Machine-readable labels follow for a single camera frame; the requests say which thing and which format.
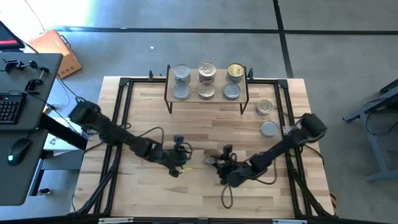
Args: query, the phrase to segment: tin can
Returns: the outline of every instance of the tin can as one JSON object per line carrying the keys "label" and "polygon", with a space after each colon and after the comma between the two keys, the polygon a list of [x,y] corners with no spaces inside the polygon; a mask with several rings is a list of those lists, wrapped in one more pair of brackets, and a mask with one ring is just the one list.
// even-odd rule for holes
{"label": "tin can", "polygon": [[210,82],[204,82],[199,85],[199,97],[203,100],[210,100],[216,93],[216,87]]}
{"label": "tin can", "polygon": [[273,121],[265,121],[261,125],[260,131],[265,137],[274,137],[278,132],[278,125]]}
{"label": "tin can", "polygon": [[231,83],[239,83],[244,77],[244,68],[241,64],[232,63],[226,70],[226,79]]}
{"label": "tin can", "polygon": [[241,95],[241,88],[235,83],[229,83],[224,86],[224,97],[227,100],[237,100]]}
{"label": "tin can", "polygon": [[200,82],[214,82],[216,77],[216,65],[211,62],[203,62],[199,66],[199,81]]}
{"label": "tin can", "polygon": [[174,80],[177,83],[189,83],[191,80],[191,70],[186,65],[177,65],[173,69]]}
{"label": "tin can", "polygon": [[173,95],[178,100],[186,100],[191,95],[191,89],[187,84],[178,83],[173,88]]}
{"label": "tin can", "polygon": [[272,111],[272,103],[269,100],[260,100],[257,103],[257,113],[259,115],[265,116],[268,115]]}

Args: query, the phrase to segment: concrete floor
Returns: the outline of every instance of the concrete floor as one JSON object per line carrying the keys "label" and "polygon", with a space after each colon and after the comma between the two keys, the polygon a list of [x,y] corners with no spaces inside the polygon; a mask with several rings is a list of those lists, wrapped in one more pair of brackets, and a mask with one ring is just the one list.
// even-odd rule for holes
{"label": "concrete floor", "polygon": [[[277,28],[272,0],[68,1],[63,10],[71,15],[61,17],[56,1],[29,2],[45,27]],[[398,30],[395,0],[279,0],[279,5],[285,29]],[[209,60],[225,67],[237,61],[252,67],[256,77],[286,77],[277,34],[62,34],[83,65],[65,83],[92,101],[98,99],[103,76],[165,73],[168,63],[195,67]],[[398,35],[287,35],[287,46],[294,77],[305,79],[312,111],[329,127],[320,146],[338,215],[397,223],[398,182],[366,182],[366,175],[378,172],[366,133],[358,122],[345,124],[341,118],[398,77]],[[49,103],[66,101],[55,83]],[[71,99],[61,114],[73,106]],[[54,193],[28,197],[20,207],[0,207],[0,219],[68,213],[77,175],[45,173],[42,186]]]}

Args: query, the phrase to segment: wooden table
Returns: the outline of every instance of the wooden table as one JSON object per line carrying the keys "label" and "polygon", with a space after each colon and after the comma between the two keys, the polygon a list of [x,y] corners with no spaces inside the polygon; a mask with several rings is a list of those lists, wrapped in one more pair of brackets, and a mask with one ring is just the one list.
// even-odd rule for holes
{"label": "wooden table", "polygon": [[[99,105],[106,116],[111,117],[120,77],[104,77]],[[133,134],[140,134],[155,126],[165,129],[165,146],[173,145],[175,134],[182,134],[194,147],[192,160],[180,177],[169,176],[168,170],[156,163],[136,157],[126,145],[123,147],[118,181],[114,195],[112,216],[131,217],[213,217],[213,218],[293,218],[292,202],[284,156],[276,159],[277,181],[264,185],[246,181],[233,189],[234,206],[225,209],[220,200],[223,186],[215,168],[203,163],[204,149],[222,150],[232,144],[233,151],[242,161],[254,153],[269,149],[281,140],[279,134],[265,138],[259,128],[264,120],[279,124],[276,106],[268,116],[255,112],[256,103],[268,99],[276,105],[274,87],[265,84],[249,84],[250,101],[243,115],[239,105],[204,103],[178,103],[173,113],[167,112],[163,83],[135,83],[132,93],[128,123]],[[310,112],[304,80],[289,79],[290,97],[295,116]],[[123,106],[119,114],[121,122]],[[148,134],[160,141],[160,132]],[[88,147],[99,143],[92,139]],[[318,144],[311,144],[318,150]],[[74,204],[79,209],[98,185],[106,146],[85,154],[75,191]],[[309,149],[304,149],[302,159],[309,189],[326,211],[333,213],[328,184],[322,160]],[[260,179],[271,181],[275,170],[269,167]],[[104,209],[108,189],[105,190]],[[298,191],[300,208],[304,211],[301,191]]]}

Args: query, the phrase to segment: can lid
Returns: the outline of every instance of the can lid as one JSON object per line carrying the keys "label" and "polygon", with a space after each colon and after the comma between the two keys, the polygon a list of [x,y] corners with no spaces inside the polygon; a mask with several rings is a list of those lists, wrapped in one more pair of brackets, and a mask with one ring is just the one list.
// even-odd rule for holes
{"label": "can lid", "polygon": [[243,66],[238,63],[232,63],[228,66],[228,73],[233,77],[241,77],[244,73]]}
{"label": "can lid", "polygon": [[174,67],[174,76],[177,78],[186,78],[190,74],[191,71],[186,65],[177,65]]}
{"label": "can lid", "polygon": [[216,65],[211,62],[203,62],[199,66],[199,73],[204,77],[212,77],[216,70]]}
{"label": "can lid", "polygon": [[278,125],[273,121],[265,121],[261,125],[261,133],[265,136],[272,137],[278,132]]}
{"label": "can lid", "polygon": [[261,113],[269,113],[272,111],[272,103],[269,100],[260,100],[257,103],[257,109],[261,112]]}
{"label": "can lid", "polygon": [[187,99],[190,94],[191,90],[186,84],[176,84],[173,88],[173,95],[178,99]]}
{"label": "can lid", "polygon": [[210,82],[203,82],[199,85],[199,94],[204,97],[213,96],[216,92],[216,87]]}
{"label": "can lid", "polygon": [[229,83],[224,87],[224,95],[228,98],[237,98],[241,94],[241,88],[235,83]]}

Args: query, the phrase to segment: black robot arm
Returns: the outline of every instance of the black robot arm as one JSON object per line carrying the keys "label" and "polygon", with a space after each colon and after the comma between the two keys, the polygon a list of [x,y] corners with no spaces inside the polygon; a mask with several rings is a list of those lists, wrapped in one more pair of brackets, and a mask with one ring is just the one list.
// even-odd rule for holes
{"label": "black robot arm", "polygon": [[181,167],[189,160],[182,145],[183,137],[175,136],[173,149],[165,150],[163,145],[153,139],[134,136],[124,128],[114,124],[107,116],[101,113],[101,108],[90,101],[82,98],[77,100],[77,105],[69,114],[72,122],[78,124],[87,131],[93,129],[99,133],[99,137],[110,145],[119,143],[127,144],[136,156],[149,162],[157,162],[169,169],[169,174],[178,177],[179,171],[176,167]]}
{"label": "black robot arm", "polygon": [[224,168],[222,170],[218,168],[218,171],[222,174],[219,174],[223,179],[221,182],[229,184],[231,187],[239,187],[248,179],[256,179],[267,172],[267,168],[276,157],[287,152],[291,148],[318,141],[325,135],[326,131],[327,127],[315,114],[304,114],[296,123],[293,130],[291,130],[281,142],[278,142],[268,151],[253,155],[247,162],[234,162],[228,160],[228,158],[216,158],[217,160],[228,161],[224,163]]}

